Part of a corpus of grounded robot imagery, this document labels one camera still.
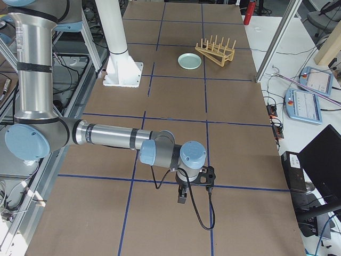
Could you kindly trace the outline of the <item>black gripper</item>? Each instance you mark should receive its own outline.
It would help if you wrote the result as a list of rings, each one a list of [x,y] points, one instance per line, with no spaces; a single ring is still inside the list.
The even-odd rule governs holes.
[[[177,202],[180,204],[185,204],[188,192],[188,183],[183,181],[179,177],[176,177],[176,182],[178,183],[178,199]]]

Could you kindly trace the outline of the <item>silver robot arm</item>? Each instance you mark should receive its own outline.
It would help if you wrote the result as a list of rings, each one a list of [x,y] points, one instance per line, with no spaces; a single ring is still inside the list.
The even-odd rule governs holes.
[[[103,145],[138,150],[140,161],[176,172],[178,201],[192,195],[193,184],[209,186],[206,150],[196,141],[175,143],[168,131],[146,131],[92,124],[58,116],[53,110],[52,32],[80,31],[81,1],[7,1],[15,23],[20,107],[5,134],[9,151],[36,161],[67,145]]]

